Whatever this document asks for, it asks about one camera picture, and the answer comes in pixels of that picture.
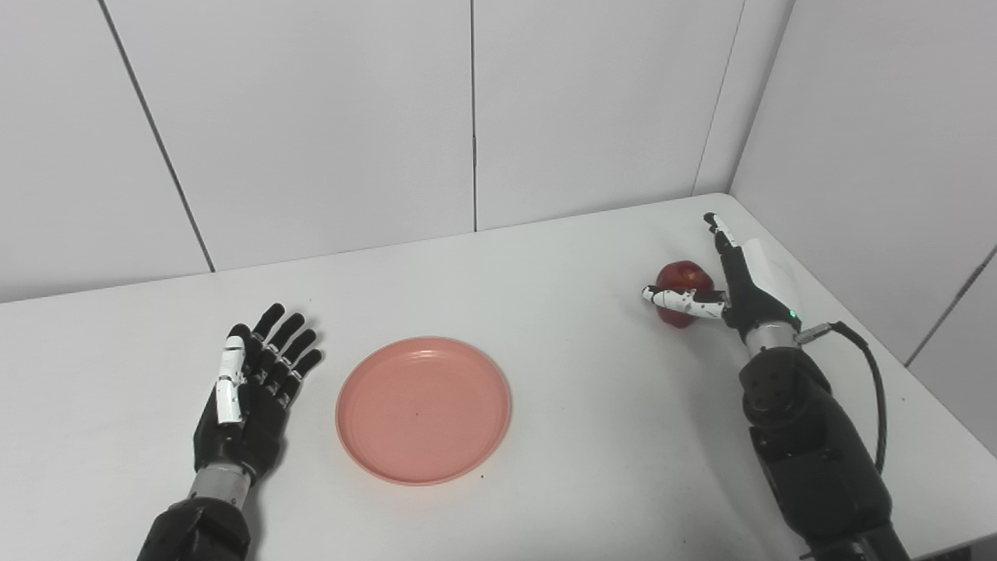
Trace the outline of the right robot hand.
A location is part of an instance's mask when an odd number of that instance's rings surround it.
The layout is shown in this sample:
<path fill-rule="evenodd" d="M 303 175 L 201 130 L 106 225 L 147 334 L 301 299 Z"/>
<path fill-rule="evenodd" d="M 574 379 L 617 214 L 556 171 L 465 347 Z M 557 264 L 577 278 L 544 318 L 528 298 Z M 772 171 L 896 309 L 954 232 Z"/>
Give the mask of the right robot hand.
<path fill-rule="evenodd" d="M 655 308 L 688 317 L 719 319 L 743 341 L 767 324 L 786 324 L 793 338 L 802 332 L 793 274 L 766 255 L 761 239 L 736 241 L 719 214 L 703 216 L 727 281 L 726 290 L 646 285 L 641 292 Z"/>

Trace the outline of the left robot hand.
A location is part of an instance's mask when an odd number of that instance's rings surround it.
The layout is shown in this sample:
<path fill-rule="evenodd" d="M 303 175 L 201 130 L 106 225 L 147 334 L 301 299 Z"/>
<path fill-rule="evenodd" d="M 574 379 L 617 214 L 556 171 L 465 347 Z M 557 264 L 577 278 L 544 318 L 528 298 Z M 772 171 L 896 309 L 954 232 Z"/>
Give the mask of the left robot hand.
<path fill-rule="evenodd" d="M 278 463 L 290 408 L 324 359 L 302 313 L 273 303 L 253 328 L 235 324 L 222 367 L 193 436 L 195 469 L 230 464 L 260 482 Z"/>

